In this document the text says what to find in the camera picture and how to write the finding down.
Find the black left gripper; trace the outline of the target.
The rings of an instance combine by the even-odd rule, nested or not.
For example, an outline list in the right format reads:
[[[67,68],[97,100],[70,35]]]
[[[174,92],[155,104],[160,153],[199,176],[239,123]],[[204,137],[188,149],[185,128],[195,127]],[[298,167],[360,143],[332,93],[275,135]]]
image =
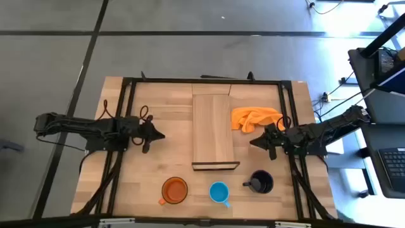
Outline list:
[[[148,115],[146,121],[139,125],[139,128],[135,134],[135,138],[141,139],[141,141],[144,143],[142,146],[142,153],[144,154],[149,152],[150,145],[153,141],[165,138],[165,135],[155,128],[152,120],[153,116]]]

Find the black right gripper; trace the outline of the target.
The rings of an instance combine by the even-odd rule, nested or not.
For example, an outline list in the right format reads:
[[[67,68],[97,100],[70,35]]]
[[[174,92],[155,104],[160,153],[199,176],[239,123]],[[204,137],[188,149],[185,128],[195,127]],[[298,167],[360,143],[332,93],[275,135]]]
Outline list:
[[[267,142],[272,136],[273,145]],[[269,124],[264,127],[264,132],[259,137],[250,140],[249,143],[253,146],[267,150],[270,160],[275,160],[277,158],[275,147],[282,147],[285,149],[288,146],[286,129],[280,129],[274,123]]]

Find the blue plastic cup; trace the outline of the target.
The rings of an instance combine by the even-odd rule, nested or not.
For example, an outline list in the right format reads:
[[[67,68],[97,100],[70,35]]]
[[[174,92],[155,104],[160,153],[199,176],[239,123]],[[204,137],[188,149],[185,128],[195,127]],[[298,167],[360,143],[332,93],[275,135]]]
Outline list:
[[[227,208],[230,208],[230,203],[228,202],[230,196],[229,188],[224,182],[214,182],[209,187],[209,197],[215,203],[222,203]]]

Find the orange cloth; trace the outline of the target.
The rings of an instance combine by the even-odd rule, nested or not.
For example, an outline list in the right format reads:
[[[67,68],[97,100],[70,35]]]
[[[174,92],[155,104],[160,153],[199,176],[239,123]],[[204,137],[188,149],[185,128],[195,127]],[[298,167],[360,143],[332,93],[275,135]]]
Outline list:
[[[285,129],[282,118],[283,115],[274,108],[255,106],[234,108],[231,112],[231,126],[232,130],[241,130],[247,134],[254,132],[257,125],[275,124],[280,129]]]

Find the black mug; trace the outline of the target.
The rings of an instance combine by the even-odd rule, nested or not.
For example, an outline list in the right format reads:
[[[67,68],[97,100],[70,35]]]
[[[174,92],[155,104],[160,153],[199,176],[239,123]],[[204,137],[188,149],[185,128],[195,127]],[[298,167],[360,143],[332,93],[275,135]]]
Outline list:
[[[247,182],[243,182],[244,187],[255,193],[267,194],[272,191],[274,187],[273,177],[265,170],[257,170],[253,172]]]

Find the wooden tray board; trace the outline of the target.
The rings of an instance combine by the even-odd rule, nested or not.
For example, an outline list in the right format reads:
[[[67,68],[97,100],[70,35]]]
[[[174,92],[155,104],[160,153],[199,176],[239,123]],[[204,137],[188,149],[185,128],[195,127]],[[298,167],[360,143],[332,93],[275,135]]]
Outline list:
[[[193,161],[195,171],[234,170],[230,99],[227,94],[193,96]]]

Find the orange mug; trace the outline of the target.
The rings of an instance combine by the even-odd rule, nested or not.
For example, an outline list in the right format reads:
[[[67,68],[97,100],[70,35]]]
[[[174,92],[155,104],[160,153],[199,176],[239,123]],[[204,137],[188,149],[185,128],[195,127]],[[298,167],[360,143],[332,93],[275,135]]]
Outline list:
[[[188,185],[180,177],[170,177],[167,179],[161,188],[162,197],[158,201],[160,205],[166,203],[171,205],[176,205],[187,197],[188,194]]]

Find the grey side desk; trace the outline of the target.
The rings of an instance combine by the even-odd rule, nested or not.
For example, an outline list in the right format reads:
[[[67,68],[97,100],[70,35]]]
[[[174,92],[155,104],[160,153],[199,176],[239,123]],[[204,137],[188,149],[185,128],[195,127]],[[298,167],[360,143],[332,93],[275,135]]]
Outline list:
[[[362,127],[361,130],[382,194],[387,198],[405,199],[405,193],[391,188],[378,154],[379,149],[405,149],[405,97],[370,89],[374,80],[374,61],[362,57],[359,49],[349,50],[348,55],[371,117],[372,124]]]

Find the black keyboard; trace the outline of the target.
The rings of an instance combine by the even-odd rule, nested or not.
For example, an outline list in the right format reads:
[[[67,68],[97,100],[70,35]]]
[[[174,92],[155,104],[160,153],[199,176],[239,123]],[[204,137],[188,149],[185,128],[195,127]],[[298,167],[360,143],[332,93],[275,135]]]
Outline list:
[[[391,188],[405,193],[405,148],[379,149],[378,155]]]

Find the blue screen monitor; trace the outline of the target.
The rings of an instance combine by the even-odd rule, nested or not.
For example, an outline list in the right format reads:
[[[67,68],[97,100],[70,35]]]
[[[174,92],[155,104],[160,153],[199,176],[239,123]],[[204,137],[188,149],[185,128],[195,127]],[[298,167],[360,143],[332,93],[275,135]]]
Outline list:
[[[386,74],[375,79],[370,87],[405,96],[405,61],[401,61]]]

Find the grey floor object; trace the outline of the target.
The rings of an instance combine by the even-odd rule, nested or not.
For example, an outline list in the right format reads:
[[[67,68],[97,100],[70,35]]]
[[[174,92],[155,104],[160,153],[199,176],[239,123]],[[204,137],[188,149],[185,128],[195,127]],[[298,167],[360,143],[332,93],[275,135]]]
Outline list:
[[[11,142],[9,140],[0,139],[0,150],[2,149],[11,149],[13,151],[22,152],[24,147],[19,145],[15,142]]]

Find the black slanted pole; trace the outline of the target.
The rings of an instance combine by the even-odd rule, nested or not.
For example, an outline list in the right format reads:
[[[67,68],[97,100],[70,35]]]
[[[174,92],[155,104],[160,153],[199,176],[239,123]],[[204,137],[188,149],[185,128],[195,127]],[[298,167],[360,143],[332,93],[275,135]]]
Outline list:
[[[364,48],[360,52],[360,55],[364,58],[369,58],[403,28],[405,28],[405,13],[403,13],[396,21],[394,21],[389,27],[387,27],[373,42],[371,42],[366,48]]]

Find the black metal rig frame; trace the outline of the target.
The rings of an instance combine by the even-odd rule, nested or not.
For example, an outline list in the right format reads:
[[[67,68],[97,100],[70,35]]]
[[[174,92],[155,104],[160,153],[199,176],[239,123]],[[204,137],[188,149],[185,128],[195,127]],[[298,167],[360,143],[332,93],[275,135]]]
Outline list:
[[[340,220],[299,218],[296,212],[289,159],[279,154],[275,161],[256,147],[249,146],[252,135],[233,133],[235,156],[240,165],[233,171],[193,171],[192,161],[192,97],[197,92],[230,91],[235,105],[248,102],[295,112],[285,102],[286,94],[300,97],[300,117],[307,119],[310,106],[305,84],[271,80],[230,79],[160,79],[107,78],[102,98],[126,113],[139,111],[148,105],[154,124],[165,135],[142,154],[138,146],[130,145],[123,154],[117,185],[110,185],[106,199],[114,198],[112,211],[98,214],[79,214],[85,200],[95,192],[101,181],[106,153],[92,154],[84,162],[73,214],[66,217],[47,217],[0,222],[0,228],[80,228],[99,225],[101,219],[135,218],[135,224],[182,224],[209,227],[212,225],[246,225],[275,227],[276,221],[311,224],[312,228],[389,228],[388,225],[345,223]],[[244,187],[251,174],[265,170],[273,177],[274,186],[267,194],[255,193]],[[161,188],[170,177],[180,177],[188,185],[183,202],[160,205]],[[209,187],[224,182],[230,192],[230,208],[215,203],[209,197]]]

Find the silver frame bracket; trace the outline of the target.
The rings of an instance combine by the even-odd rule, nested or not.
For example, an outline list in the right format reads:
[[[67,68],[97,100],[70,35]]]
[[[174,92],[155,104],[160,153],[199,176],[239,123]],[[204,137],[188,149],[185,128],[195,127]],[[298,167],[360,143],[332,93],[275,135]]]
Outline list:
[[[98,228],[111,228],[113,225],[134,224],[135,218],[103,218],[99,221]]]
[[[312,228],[312,225],[300,222],[276,221],[275,228]]]

